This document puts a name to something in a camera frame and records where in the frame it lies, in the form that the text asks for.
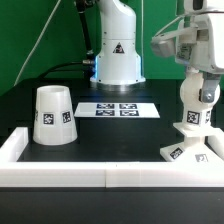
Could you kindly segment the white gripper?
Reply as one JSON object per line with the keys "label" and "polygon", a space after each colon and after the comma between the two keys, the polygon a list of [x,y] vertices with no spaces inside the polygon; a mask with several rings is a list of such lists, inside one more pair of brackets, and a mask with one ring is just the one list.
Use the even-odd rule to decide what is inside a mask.
{"label": "white gripper", "polygon": [[224,0],[176,0],[176,16],[178,28],[164,33],[167,24],[152,38],[151,49],[203,71],[200,99],[213,103],[224,74]]}

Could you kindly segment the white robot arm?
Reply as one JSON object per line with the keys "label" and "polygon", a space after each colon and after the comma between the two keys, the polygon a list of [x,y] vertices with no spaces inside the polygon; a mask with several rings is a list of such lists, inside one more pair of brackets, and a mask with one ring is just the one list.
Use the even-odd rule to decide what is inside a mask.
{"label": "white robot arm", "polygon": [[[135,48],[136,15],[120,0],[75,0],[82,23],[87,57],[95,64],[92,84],[125,88],[145,81],[141,57]],[[101,51],[94,54],[85,19],[87,8],[97,5],[101,16]],[[173,56],[203,73],[199,99],[215,101],[224,74],[224,0],[176,0],[175,31],[161,29],[152,37],[151,49],[160,57]]]}

